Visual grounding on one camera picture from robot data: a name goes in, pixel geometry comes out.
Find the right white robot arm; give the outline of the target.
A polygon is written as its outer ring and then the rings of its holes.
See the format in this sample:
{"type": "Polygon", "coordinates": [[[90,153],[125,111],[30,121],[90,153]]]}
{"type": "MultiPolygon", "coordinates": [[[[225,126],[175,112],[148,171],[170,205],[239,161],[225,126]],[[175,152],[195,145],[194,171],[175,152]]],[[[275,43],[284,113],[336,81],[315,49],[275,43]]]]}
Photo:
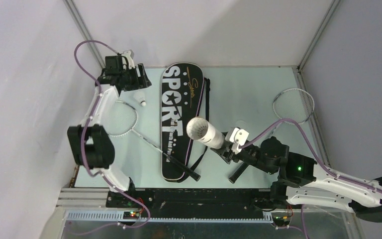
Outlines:
{"type": "Polygon", "coordinates": [[[260,146],[250,145],[239,152],[233,143],[220,140],[210,148],[226,163],[243,162],[268,174],[278,174],[270,187],[269,200],[275,208],[285,205],[316,205],[354,213],[359,219],[382,223],[382,177],[367,186],[332,176],[313,158],[291,152],[275,137],[260,146]]]}

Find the white shuttlecock tube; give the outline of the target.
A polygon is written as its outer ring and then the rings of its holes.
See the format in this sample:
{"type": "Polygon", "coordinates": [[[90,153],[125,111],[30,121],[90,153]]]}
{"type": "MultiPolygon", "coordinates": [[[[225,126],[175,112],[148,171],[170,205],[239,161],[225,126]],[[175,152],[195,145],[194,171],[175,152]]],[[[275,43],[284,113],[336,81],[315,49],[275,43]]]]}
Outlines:
{"type": "Polygon", "coordinates": [[[192,118],[186,126],[190,139],[198,141],[208,148],[220,149],[225,141],[225,136],[209,121],[201,117],[192,118]]]}

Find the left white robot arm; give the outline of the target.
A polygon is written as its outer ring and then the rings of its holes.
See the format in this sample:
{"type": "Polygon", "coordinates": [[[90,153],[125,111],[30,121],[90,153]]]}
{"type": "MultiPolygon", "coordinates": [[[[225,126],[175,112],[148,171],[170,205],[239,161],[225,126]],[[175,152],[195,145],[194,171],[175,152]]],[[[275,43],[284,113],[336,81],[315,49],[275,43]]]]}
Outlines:
{"type": "Polygon", "coordinates": [[[130,177],[114,165],[115,147],[111,137],[132,131],[138,115],[134,107],[124,104],[120,133],[109,133],[104,123],[112,107],[121,102],[122,92],[145,89],[152,83],[143,64],[134,63],[131,50],[107,56],[102,75],[92,79],[95,84],[92,102],[81,122],[68,128],[69,144],[75,163],[84,167],[91,177],[101,176],[111,190],[120,191],[118,201],[129,208],[136,204],[137,193],[129,189],[130,177]]]}

